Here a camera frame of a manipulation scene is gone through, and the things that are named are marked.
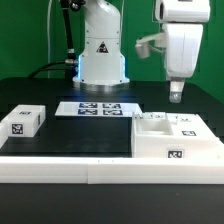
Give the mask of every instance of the white block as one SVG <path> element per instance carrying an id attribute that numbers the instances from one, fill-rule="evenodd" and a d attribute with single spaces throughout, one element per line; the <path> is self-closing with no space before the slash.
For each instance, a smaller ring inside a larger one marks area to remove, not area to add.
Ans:
<path id="1" fill-rule="evenodd" d="M 222 184 L 220 159 L 111 159 L 89 164 L 89 184 Z"/>
<path id="2" fill-rule="evenodd" d="M 0 183 L 88 183 L 83 158 L 0 157 Z"/>
<path id="3" fill-rule="evenodd" d="M 5 144 L 8 139 L 7 125 L 0 123 L 0 149 Z"/>
<path id="4" fill-rule="evenodd" d="M 133 116 L 134 158 L 217 159 L 224 145 L 198 115 L 146 113 Z"/>
<path id="5" fill-rule="evenodd" d="M 3 120 L 10 137 L 34 137 L 45 120 L 45 106 L 18 105 Z"/>

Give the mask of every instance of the warning label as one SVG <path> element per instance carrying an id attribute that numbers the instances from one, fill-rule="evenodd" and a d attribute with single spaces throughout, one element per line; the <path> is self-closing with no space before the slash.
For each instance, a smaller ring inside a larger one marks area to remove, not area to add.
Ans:
<path id="1" fill-rule="evenodd" d="M 106 47 L 106 44 L 104 42 L 101 43 L 101 45 L 99 46 L 99 48 L 96 51 L 97 53 L 109 53 Z"/>

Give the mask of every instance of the white container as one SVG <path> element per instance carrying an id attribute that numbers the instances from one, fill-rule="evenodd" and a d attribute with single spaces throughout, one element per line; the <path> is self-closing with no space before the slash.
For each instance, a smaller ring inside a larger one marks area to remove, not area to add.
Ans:
<path id="1" fill-rule="evenodd" d="M 161 114 L 133 116 L 134 158 L 217 159 L 222 154 L 223 144 L 198 115 Z"/>
<path id="2" fill-rule="evenodd" d="M 45 106 L 18 105 L 3 120 L 10 137 L 34 137 L 45 120 Z"/>

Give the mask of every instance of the black table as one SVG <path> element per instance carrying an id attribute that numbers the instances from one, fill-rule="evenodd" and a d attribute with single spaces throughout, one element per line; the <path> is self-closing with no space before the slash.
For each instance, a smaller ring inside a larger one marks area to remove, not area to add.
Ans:
<path id="1" fill-rule="evenodd" d="M 133 82 L 110 94 L 80 91 L 61 79 L 0 81 L 0 119 L 18 104 L 46 105 L 33 139 L 10 138 L 1 156 L 131 156 L 130 118 L 55 117 L 60 101 L 138 103 L 143 112 L 197 113 L 224 142 L 224 105 L 186 84 L 180 104 L 169 87 Z M 223 223 L 223 185 L 1 184 L 1 223 Z"/>

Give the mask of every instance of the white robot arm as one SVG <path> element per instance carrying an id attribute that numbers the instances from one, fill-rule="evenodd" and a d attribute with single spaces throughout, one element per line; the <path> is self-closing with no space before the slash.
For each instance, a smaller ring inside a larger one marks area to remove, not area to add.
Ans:
<path id="1" fill-rule="evenodd" d="M 83 6 L 85 12 L 85 49 L 78 59 L 74 87 L 111 91 L 115 87 L 128 86 L 125 58 L 120 52 L 121 19 L 118 9 L 104 0 L 61 0 L 63 2 L 66 10 L 68 5 L 73 11 Z"/>
<path id="2" fill-rule="evenodd" d="M 170 101 L 181 101 L 185 78 L 195 70 L 203 26 L 210 15 L 209 0 L 156 0 L 155 17 L 162 23 L 162 32 L 138 39 L 136 50 L 140 58 L 150 56 L 150 49 L 165 48 L 164 67 L 171 81 Z M 155 40 L 155 47 L 149 42 Z"/>

